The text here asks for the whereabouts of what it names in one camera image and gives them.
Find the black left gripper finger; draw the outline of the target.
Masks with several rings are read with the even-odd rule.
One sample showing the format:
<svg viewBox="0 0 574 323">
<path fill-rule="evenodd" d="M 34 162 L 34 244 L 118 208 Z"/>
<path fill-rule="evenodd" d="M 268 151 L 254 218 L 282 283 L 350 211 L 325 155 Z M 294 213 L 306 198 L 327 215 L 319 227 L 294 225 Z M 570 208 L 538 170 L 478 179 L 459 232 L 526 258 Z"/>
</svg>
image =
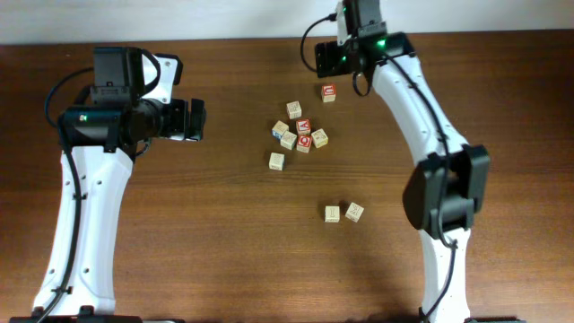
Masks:
<svg viewBox="0 0 574 323">
<path fill-rule="evenodd" d="M 192 99 L 190 101 L 190 123 L 192 125 L 203 125 L 205 121 L 205 102 L 199 99 Z"/>
<path fill-rule="evenodd" d="M 191 117 L 186 125 L 185 141 L 199 142 L 204 137 L 204 119 Z"/>
</svg>

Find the red letter U block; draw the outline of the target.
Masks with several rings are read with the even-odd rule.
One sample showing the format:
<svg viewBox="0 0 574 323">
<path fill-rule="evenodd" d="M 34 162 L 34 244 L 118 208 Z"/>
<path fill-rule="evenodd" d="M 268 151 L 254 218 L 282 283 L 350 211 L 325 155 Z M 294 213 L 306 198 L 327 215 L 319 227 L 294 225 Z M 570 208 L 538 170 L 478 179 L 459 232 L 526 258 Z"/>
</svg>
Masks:
<svg viewBox="0 0 574 323">
<path fill-rule="evenodd" d="M 321 87 L 321 98 L 324 103 L 333 102 L 336 99 L 336 88 L 334 84 L 326 84 Z"/>
</svg>

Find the wooden letter X block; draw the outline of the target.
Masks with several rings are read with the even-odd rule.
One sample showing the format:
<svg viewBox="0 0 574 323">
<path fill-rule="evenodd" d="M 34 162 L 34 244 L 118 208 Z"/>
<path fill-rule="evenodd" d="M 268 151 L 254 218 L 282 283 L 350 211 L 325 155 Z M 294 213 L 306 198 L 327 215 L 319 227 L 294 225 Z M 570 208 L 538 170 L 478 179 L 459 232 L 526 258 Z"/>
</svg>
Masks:
<svg viewBox="0 0 574 323">
<path fill-rule="evenodd" d="M 364 212 L 364 208 L 354 202 L 351 202 L 346 209 L 345 217 L 354 223 L 357 223 Z"/>
</svg>

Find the wooden block green side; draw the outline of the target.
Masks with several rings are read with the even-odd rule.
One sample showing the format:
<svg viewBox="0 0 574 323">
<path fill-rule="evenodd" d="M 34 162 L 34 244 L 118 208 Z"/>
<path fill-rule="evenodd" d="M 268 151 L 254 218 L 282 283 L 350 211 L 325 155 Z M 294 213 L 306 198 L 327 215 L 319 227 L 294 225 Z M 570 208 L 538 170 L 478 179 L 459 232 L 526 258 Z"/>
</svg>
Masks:
<svg viewBox="0 0 574 323">
<path fill-rule="evenodd" d="M 326 223 L 338 223 L 340 221 L 340 207 L 335 205 L 327 205 L 325 207 Z"/>
</svg>

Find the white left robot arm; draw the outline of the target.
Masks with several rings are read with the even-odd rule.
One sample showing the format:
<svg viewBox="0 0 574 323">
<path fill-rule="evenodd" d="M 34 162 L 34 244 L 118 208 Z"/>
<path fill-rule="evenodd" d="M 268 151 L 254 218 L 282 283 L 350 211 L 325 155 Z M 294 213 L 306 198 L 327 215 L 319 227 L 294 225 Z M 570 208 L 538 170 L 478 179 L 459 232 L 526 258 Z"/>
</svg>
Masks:
<svg viewBox="0 0 574 323">
<path fill-rule="evenodd" d="M 55 238 L 31 322 L 133 322 L 115 313 L 114 253 L 126 185 L 153 139 L 199 142 L 206 110 L 179 100 L 179 57 L 98 47 L 92 83 L 49 123 L 62 148 Z"/>
</svg>

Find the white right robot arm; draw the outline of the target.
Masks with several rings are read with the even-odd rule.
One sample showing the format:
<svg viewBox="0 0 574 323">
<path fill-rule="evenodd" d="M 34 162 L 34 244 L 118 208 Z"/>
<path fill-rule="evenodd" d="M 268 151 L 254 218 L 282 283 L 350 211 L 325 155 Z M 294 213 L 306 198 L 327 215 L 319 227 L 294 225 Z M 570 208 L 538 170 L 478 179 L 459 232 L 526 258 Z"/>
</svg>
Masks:
<svg viewBox="0 0 574 323">
<path fill-rule="evenodd" d="M 403 193 L 409 223 L 421 237 L 424 294 L 421 322 L 468 322 L 465 254 L 481 211 L 491 163 L 451 125 L 407 36 L 347 37 L 315 46 L 320 78 L 364 74 L 390 108 L 410 149 L 414 170 Z"/>
</svg>

